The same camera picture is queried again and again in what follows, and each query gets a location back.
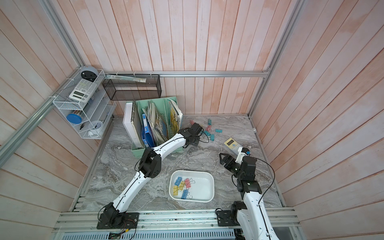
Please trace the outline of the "yellow art book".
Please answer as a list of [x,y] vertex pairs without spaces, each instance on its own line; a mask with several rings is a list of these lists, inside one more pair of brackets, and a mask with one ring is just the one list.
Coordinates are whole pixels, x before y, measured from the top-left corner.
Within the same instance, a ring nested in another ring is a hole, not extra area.
[[174,100],[168,99],[168,103],[170,106],[171,137],[173,137],[181,129],[183,113]]

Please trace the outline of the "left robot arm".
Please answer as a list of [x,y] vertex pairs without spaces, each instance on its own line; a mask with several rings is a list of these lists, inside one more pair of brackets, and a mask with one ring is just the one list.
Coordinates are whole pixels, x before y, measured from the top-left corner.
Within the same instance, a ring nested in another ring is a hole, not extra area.
[[145,149],[134,178],[122,193],[111,203],[101,208],[98,215],[97,229],[121,229],[134,225],[133,218],[128,217],[132,200],[149,180],[157,177],[162,169],[162,160],[181,147],[197,146],[203,134],[203,128],[194,123],[191,127],[181,129],[165,143]]

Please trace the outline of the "white desk calculator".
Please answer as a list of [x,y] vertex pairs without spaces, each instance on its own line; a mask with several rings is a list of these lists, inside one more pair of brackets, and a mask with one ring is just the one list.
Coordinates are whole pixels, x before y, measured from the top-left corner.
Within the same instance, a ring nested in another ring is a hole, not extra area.
[[87,103],[96,91],[97,85],[85,79],[81,79],[70,93],[69,98],[74,101]]

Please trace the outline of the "white tape roll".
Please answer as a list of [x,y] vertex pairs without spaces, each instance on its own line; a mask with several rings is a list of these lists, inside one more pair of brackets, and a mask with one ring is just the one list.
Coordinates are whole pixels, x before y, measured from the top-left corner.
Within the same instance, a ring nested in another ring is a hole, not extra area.
[[91,129],[88,131],[88,136],[92,138],[96,138],[100,136],[102,127],[103,127],[103,122],[102,121],[93,121],[91,122]]

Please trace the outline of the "yellow binder clip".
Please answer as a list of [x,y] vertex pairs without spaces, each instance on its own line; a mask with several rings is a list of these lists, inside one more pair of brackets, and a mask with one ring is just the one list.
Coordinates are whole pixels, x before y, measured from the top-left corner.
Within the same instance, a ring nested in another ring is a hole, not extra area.
[[178,196],[179,195],[179,186],[173,186],[173,196]]
[[180,182],[180,185],[179,185],[179,188],[178,188],[179,191],[182,191],[182,190],[185,188],[185,185],[186,185],[186,184],[185,184],[185,181],[181,181],[181,182]]

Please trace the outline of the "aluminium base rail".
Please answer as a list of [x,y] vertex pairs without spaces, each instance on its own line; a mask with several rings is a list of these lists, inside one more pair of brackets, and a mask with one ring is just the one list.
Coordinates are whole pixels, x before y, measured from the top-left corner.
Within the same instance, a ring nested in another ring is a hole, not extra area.
[[241,226],[218,220],[220,210],[140,211],[136,228],[131,223],[117,229],[97,229],[99,213],[60,214],[52,232],[53,240],[210,240],[242,239]]

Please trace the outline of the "grey round speaker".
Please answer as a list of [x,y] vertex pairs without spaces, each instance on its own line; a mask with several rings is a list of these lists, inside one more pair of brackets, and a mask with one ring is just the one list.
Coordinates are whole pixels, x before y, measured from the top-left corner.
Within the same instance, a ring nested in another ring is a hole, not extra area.
[[81,77],[84,80],[87,80],[93,83],[98,77],[98,75],[99,75],[98,70],[92,66],[84,66],[81,68]]

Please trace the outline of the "black mesh basket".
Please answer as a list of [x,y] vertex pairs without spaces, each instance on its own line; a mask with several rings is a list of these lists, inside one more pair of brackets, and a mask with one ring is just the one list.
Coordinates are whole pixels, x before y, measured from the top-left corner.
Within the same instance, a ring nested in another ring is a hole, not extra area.
[[122,74],[119,76],[146,78],[147,82],[137,83],[129,81],[108,80],[104,78],[103,87],[112,101],[157,99],[162,95],[162,87],[159,75]]

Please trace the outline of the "ruler on basket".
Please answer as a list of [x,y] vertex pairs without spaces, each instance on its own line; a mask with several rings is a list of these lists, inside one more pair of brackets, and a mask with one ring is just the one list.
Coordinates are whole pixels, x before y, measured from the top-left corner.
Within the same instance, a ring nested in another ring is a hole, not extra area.
[[137,82],[137,83],[146,83],[146,78],[137,78],[137,77],[129,77],[129,76],[119,76],[119,75],[106,75],[105,79],[108,80],[118,80],[118,81],[129,81],[129,82]]

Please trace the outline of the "green file organizer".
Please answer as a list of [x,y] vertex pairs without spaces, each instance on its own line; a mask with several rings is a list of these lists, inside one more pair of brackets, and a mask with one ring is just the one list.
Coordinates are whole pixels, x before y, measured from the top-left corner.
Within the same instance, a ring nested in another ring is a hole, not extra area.
[[181,128],[183,113],[176,97],[133,101],[126,104],[124,126],[132,140],[132,152],[139,158],[146,147],[157,147]]

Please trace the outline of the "yellow blue calculator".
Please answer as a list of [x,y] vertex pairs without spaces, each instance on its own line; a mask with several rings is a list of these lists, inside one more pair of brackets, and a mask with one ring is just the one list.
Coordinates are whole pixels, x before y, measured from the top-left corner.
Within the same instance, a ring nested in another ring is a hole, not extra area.
[[229,138],[224,142],[225,146],[230,149],[235,155],[238,155],[241,152],[243,146],[236,142],[233,138]]

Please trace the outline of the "blue lid jar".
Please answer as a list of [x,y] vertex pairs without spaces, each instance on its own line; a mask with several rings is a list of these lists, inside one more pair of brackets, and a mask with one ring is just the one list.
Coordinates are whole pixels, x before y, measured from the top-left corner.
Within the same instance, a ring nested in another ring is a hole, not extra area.
[[80,111],[80,110],[74,110],[74,111],[70,112],[70,113],[66,116],[66,119],[67,119],[71,124],[78,125],[78,124],[80,124],[80,123],[83,121],[82,113],[83,113],[83,111]]

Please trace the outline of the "blue file folder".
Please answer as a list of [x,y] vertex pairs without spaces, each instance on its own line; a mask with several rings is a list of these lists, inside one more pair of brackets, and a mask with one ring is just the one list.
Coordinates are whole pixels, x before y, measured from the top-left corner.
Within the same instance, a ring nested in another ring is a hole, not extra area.
[[148,123],[146,114],[142,114],[143,128],[142,128],[142,140],[146,147],[155,147],[155,141],[153,138],[151,127]]

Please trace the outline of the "blue binder clip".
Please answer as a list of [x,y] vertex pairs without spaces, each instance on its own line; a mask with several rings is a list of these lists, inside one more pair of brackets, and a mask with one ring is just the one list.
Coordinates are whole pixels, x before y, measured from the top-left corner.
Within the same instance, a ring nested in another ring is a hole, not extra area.
[[177,177],[177,179],[175,180],[175,186],[179,186],[182,182],[182,177]]
[[192,199],[193,199],[193,196],[191,195],[191,193],[190,193],[189,190],[185,189],[185,190],[183,190],[181,199],[182,199],[182,200],[192,200]]

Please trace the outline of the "white plastic storage box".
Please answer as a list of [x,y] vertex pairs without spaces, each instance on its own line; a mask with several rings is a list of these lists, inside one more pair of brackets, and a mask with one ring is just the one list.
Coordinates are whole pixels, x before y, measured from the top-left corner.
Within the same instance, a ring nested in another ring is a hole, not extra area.
[[[179,191],[178,196],[173,196],[173,186],[175,186],[175,180],[177,177],[182,177],[182,181],[186,178],[191,178],[196,181],[195,184],[192,184],[189,189],[191,195],[193,196],[192,200],[182,200],[181,196],[183,193]],[[215,196],[215,181],[213,176],[207,172],[198,172],[198,171],[184,171],[178,170],[173,172],[169,184],[169,195],[173,200],[184,201],[184,202],[197,202],[197,203],[208,203],[213,200]]]

